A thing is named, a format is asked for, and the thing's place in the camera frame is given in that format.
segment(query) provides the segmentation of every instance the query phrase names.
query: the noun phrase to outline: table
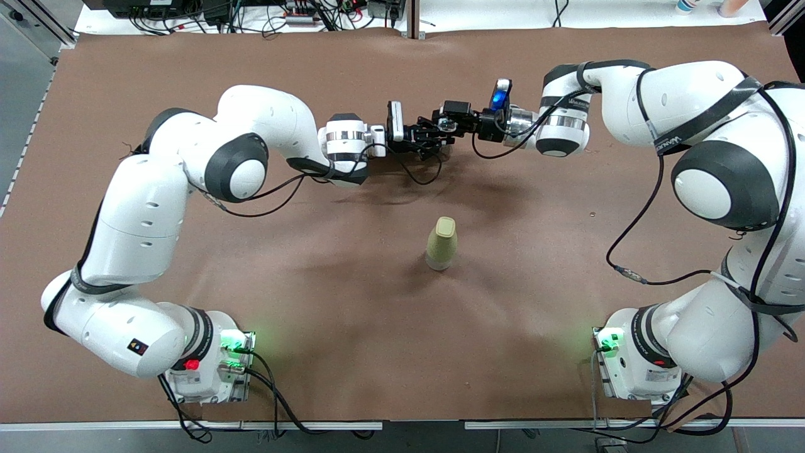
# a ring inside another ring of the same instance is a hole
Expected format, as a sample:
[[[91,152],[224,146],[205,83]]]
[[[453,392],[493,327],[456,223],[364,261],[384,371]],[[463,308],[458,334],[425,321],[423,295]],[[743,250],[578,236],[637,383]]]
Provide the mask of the table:
[[[763,8],[758,0],[750,0],[738,11],[736,17],[726,19],[718,15],[718,0],[703,0],[689,15],[678,15],[675,3],[671,0],[572,0],[562,13],[563,27],[570,28],[607,28],[607,27],[708,27],[721,25],[741,25],[766,20]],[[254,30],[266,29],[269,17],[282,16],[278,6],[266,9],[263,6],[245,8],[246,15],[243,27]],[[395,28],[399,31],[407,29],[407,15],[399,20]],[[426,0],[421,2],[421,29],[426,34],[441,31],[459,30],[496,30],[496,29],[534,29],[551,27],[556,17],[554,2],[550,0]],[[174,27],[183,20],[169,20],[167,25]],[[272,21],[274,27],[280,27],[283,21]],[[150,23],[160,29],[161,22]],[[355,27],[383,27],[383,21],[376,19],[369,23],[364,17],[356,22]],[[214,27],[203,23],[207,32],[217,33]],[[324,27],[283,27],[282,32],[315,32]],[[81,12],[76,31],[94,35],[142,35],[129,21],[115,19],[106,10],[90,10],[87,6]],[[195,24],[188,24],[183,31],[200,32]]]
[[[544,45],[556,41],[565,45]],[[517,55],[499,51],[513,42]],[[676,45],[656,52],[658,42]],[[335,54],[352,63],[331,64]],[[253,83],[297,94],[319,124],[342,111],[383,122],[391,99],[403,101],[410,123],[444,99],[483,104],[498,77],[514,79],[515,102],[537,106],[542,75],[554,65],[620,57],[658,67],[718,58],[762,81],[795,77],[782,39],[764,23],[695,33],[466,31],[424,41],[387,30],[268,42],[83,36],[64,52],[0,221],[0,341],[7,345],[0,361],[14,364],[0,368],[0,423],[173,419],[155,381],[122,375],[45,330],[38,303],[50,279],[80,256],[97,199],[128,151],[122,143],[141,140],[161,110],[212,115],[227,87]],[[224,310],[256,330],[258,351],[306,421],[589,418],[591,327],[621,307],[669,300],[697,283],[648,288],[603,265],[656,168],[650,150],[607,134],[599,108],[595,101],[591,142],[575,159],[517,152],[484,162],[465,139],[425,188],[382,160],[359,189],[304,185],[286,208],[258,221],[227,217],[194,197],[173,265],[143,292]],[[291,174],[272,156],[270,183]],[[422,257],[440,215],[457,220],[460,236],[456,264],[442,274]],[[675,276],[717,265],[727,233],[688,215],[666,189],[618,253],[643,275]],[[685,247],[670,249],[675,240]],[[36,356],[20,360],[34,341]],[[784,341],[762,355],[736,389],[736,416],[805,415],[804,355]],[[599,413],[646,411],[639,402],[601,400]],[[203,418],[265,421],[270,406],[255,390],[243,404],[205,406]]]

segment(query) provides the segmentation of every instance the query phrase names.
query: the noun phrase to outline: green plastic object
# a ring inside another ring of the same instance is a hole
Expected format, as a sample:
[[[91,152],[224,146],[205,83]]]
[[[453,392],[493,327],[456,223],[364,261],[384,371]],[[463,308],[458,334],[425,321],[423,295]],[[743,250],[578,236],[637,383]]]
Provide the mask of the green plastic object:
[[[433,270],[443,271],[452,265],[457,248],[456,221],[449,217],[439,217],[436,226],[427,237],[425,262]]]

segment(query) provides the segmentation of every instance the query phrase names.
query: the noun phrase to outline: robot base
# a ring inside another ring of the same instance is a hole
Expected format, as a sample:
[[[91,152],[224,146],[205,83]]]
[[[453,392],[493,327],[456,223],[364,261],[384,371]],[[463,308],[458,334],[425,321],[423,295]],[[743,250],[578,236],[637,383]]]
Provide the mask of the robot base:
[[[608,397],[664,405],[679,387],[682,371],[679,367],[661,368],[642,357],[631,333],[632,318],[637,312],[634,308],[618,310],[605,327],[593,329],[596,347],[617,345],[599,354],[604,392]]]
[[[246,401],[249,396],[252,355],[232,352],[228,347],[254,350],[256,334],[241,332],[235,321],[220,311],[208,311],[213,337],[207,355],[195,370],[168,370],[165,377],[179,402],[222,403]]]

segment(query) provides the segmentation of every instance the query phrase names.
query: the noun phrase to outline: gray floor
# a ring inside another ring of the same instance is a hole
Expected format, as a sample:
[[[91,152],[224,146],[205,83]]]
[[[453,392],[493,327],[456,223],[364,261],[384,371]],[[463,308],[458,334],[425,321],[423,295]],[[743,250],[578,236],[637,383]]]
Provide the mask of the gray floor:
[[[46,2],[68,26],[77,18],[81,3],[78,0]],[[20,153],[31,129],[53,67],[30,40],[0,20],[0,200],[5,196],[19,161]],[[58,43],[39,44],[39,48],[58,48]],[[108,453],[136,451],[174,451],[186,453],[238,451],[250,453],[267,448],[282,453],[309,451],[495,451],[496,431],[467,431],[458,422],[386,423],[370,441],[361,441],[350,433],[337,432],[321,436],[306,436],[298,432],[272,442],[258,444],[256,433],[217,433],[212,444],[196,444],[179,430],[82,430],[50,432],[0,432],[2,453]],[[737,434],[741,449],[736,448]],[[645,431],[625,433],[643,438]],[[500,452],[582,452],[592,453],[595,435],[570,430],[542,430],[529,439],[519,430],[504,430]],[[802,453],[805,451],[805,430],[783,428],[731,430],[709,438],[692,438],[661,433],[647,445],[630,446],[637,453]]]

